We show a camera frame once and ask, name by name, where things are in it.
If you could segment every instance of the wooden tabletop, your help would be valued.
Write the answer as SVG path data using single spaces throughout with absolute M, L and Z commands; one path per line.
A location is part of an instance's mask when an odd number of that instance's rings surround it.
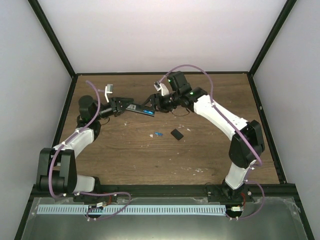
M 210 76 L 214 82 L 213 97 L 220 105 L 248 121 L 260 122 L 245 74 Z M 160 78 L 161 75 L 79 76 L 61 140 L 75 130 L 79 98 L 91 95 L 96 99 L 86 80 L 98 89 L 113 84 L 112 97 L 134 98 L 135 103 L 141 104 L 156 93 L 153 84 Z M 193 88 L 210 90 L 204 75 L 186 75 L 186 78 Z M 100 97 L 102 103 L 106 103 L 103 94 Z M 185 113 L 184 108 L 174 110 L 176 115 Z M 184 137 L 176 140 L 170 134 L 173 129 L 178 129 Z M 249 179 L 276 184 L 279 183 L 276 170 L 266 139 L 264 141 L 263 167 L 252 171 Z M 126 111 L 121 116 L 112 116 L 110 122 L 101 127 L 97 140 L 77 157 L 76 167 L 78 174 L 99 177 L 102 184 L 220 184 L 231 165 L 229 147 L 229 139 L 196 113 L 174 116 L 157 112 L 155 117 L 150 117 Z

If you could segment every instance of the black frame bar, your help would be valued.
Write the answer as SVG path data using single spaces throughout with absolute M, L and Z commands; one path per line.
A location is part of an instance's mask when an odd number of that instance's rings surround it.
M 306 217 L 304 208 L 300 201 L 299 194 L 297 192 L 295 184 L 287 183 L 286 176 L 284 174 L 279 155 L 277 153 L 277 149 L 268 125 L 268 121 L 262 107 L 259 94 L 254 82 L 254 74 L 256 73 L 257 69 L 259 68 L 260 64 L 262 63 L 265 55 L 267 54 L 269 48 L 271 47 L 274 39 L 276 38 L 277 34 L 279 33 L 282 25 L 284 24 L 285 20 L 287 19 L 291 9 L 295 5 L 297 0 L 287 0 L 283 9 L 278 16 L 277 20 L 275 21 L 266 41 L 264 42 L 257 58 L 255 59 L 251 69 L 249 72 L 247 71 L 210 71 L 207 72 L 208 74 L 246 74 L 248 77 L 249 85 L 252 90 L 252 94 L 255 100 L 255 104 L 261 119 L 261 123 L 266 135 L 266 139 L 270 148 L 271 156 L 274 162 L 275 170 L 278 175 L 279 183 L 280 184 L 262 184 L 263 190 L 267 197 L 293 197 L 296 205 L 300 208 L 301 212 L 300 217 L 304 225 L 305 232 L 309 240 L 314 240 L 313 233 L 311 231 L 308 219 Z M 33 11 L 35 12 L 36 16 L 38 17 L 43 29 L 45 30 L 46 34 L 48 35 L 52 45 L 54 46 L 57 54 L 59 55 L 61 61 L 63 62 L 65 68 L 67 69 L 69 75 L 72 78 L 70 83 L 70 87 L 68 90 L 68 94 L 66 97 L 66 101 L 62 110 L 62 114 L 59 120 L 59 124 L 57 127 L 57 131 L 53 140 L 53 146 L 59 144 L 60 138 L 62 135 L 62 131 L 65 125 L 65 121 L 67 118 L 67 114 L 69 111 L 69 107 L 71 104 L 71 100 L 73 97 L 73 93 L 77 84 L 78 76 L 80 75 L 164 75 L 166 72 L 123 72 L 123 73 L 115 73 L 115 72 L 102 72 L 102 73 L 78 73 L 76 74 L 73 67 L 71 66 L 67 55 L 65 54 L 59 40 L 54 33 L 45 13 L 43 12 L 38 0 L 28 0 L 30 3 Z M 198 71 L 191 71 L 185 72 L 185 74 L 202 74 Z M 102 185 L 101 188 L 105 192 L 116 192 L 116 191 L 125 191 L 130 192 L 134 198 L 147 198 L 147 197 L 208 197 L 210 189 L 213 189 L 219 185 Z M 252 192 L 253 197 L 261 196 L 260 189 L 255 185 L 249 185 L 248 188 Z M 27 223 L 27 219 L 29 216 L 29 212 L 32 206 L 32 202 L 34 198 L 43 198 L 43 197 L 50 197 L 48 193 L 45 192 L 38 192 L 35 186 L 32 189 L 30 194 L 29 200 L 26 204 L 25 211 L 22 216 L 22 220 L 20 222 L 18 231 L 15 236 L 15 240 L 20 240 L 22 238 L 25 225 Z M 75 201 L 82 201 L 86 204 L 97 203 L 100 201 L 97 197 L 86 196 L 82 198 L 81 196 L 70 196 L 73 197 Z M 223 202 L 220 201 L 222 204 L 232 204 L 232 202 Z

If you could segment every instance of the black rectangular object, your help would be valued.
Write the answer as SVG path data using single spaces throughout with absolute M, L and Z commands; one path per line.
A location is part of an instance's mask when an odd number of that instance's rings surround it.
M 173 130 L 170 132 L 172 136 L 174 136 L 178 141 L 182 139 L 184 136 L 182 135 L 181 132 L 179 132 L 177 129 Z

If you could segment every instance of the white wall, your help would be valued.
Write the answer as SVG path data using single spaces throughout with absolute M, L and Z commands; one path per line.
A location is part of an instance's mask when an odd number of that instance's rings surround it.
M 320 1 L 297 1 L 254 80 L 287 180 L 320 239 Z
M 14 239 L 70 85 L 26 0 L 0 1 L 0 239 Z
M 75 72 L 103 73 L 248 71 L 286 0 L 39 2 Z

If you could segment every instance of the black cable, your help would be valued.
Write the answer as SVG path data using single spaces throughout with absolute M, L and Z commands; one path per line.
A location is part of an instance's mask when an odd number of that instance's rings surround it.
M 106 123 L 104 123 L 104 124 L 101 124 L 101 126 L 106 125 L 107 123 L 110 122 L 110 117 L 107 117 L 107 118 L 108 118 L 108 121 Z
M 174 116 L 176 116 L 176 117 L 184 117 L 184 116 L 187 116 L 187 115 L 190 113 L 190 111 L 189 111 L 188 108 L 185 108 L 185 110 L 188 112 L 188 113 L 185 114 L 185 115 L 175 115 L 173 110 L 171 111 L 171 113 L 172 113 Z

